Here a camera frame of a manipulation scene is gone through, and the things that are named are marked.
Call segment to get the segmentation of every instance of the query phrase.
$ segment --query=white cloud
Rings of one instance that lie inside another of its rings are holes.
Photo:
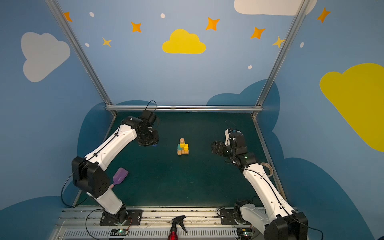
[[[310,13],[317,0],[311,0],[306,13]],[[242,14],[294,16],[301,0],[235,0],[235,10]]]
[[[31,82],[39,82],[60,66],[71,54],[70,47],[49,33],[28,32],[22,36],[22,51],[26,58],[24,75]]]

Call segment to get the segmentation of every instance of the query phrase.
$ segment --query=yellow cloud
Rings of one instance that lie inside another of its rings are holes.
[[[384,152],[384,67],[364,63],[330,72],[320,88],[364,142]]]
[[[163,43],[163,51],[166,53],[199,54],[203,53],[206,48],[196,34],[184,29],[175,30],[170,35],[169,41]]]

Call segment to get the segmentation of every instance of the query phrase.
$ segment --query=yellow star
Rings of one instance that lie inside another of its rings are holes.
[[[107,41],[107,40],[105,40],[104,38],[103,38],[103,40],[104,40],[103,45],[108,45],[109,47],[111,47],[111,46],[109,45],[109,43],[110,43],[112,40]]]
[[[208,18],[208,26],[207,26],[206,30],[213,29],[216,31],[216,25],[219,21],[220,21],[220,19],[212,20],[212,19]]]
[[[321,20],[321,23],[324,22],[325,18],[330,14],[331,12],[328,12],[327,10],[323,10],[322,14],[317,18],[317,20]]]
[[[141,23],[134,24],[133,22],[131,22],[131,24],[133,26],[132,32],[137,31],[137,32],[141,33],[141,30],[140,30]]]
[[[274,43],[274,44],[272,44],[272,46],[273,46],[273,45],[277,45],[277,46],[280,48],[281,43],[284,42],[284,41],[285,41],[285,39],[281,40],[281,39],[280,39],[280,36],[278,36],[278,37],[277,37],[277,42]]]
[[[72,22],[72,19],[70,18],[70,12],[68,12],[68,13],[64,13],[64,16],[65,16],[65,18],[66,18],[68,21]]]
[[[264,32],[265,28],[264,29],[258,29],[258,28],[255,28],[255,32],[253,33],[253,35],[251,36],[251,39],[253,38],[258,38],[260,39],[262,37],[262,33]]]

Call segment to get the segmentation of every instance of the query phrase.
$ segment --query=orange star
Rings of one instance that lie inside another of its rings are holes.
[[[251,36],[251,39],[253,38],[258,38],[260,39],[262,37],[262,33],[264,32],[265,28],[264,29],[258,29],[258,28],[255,28],[255,32],[253,33],[253,35]]]
[[[216,31],[216,25],[219,21],[220,21],[220,19],[212,20],[212,19],[208,18],[208,26],[207,26],[206,30],[213,29]]]
[[[323,10],[322,14],[317,18],[317,20],[321,20],[321,23],[324,22],[325,18],[330,14],[331,12],[328,12],[327,10]]]
[[[141,30],[140,30],[141,23],[134,24],[133,22],[131,22],[131,24],[133,26],[132,32],[137,31],[137,32],[141,33]]]
[[[70,12],[68,12],[68,13],[64,13],[64,16],[65,16],[65,18],[66,18],[68,21],[72,22],[72,19],[70,18]]]

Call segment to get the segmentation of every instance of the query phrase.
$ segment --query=block tower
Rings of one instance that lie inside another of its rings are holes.
[[[180,144],[177,145],[177,154],[189,154],[188,144],[185,143],[184,138],[180,138]]]

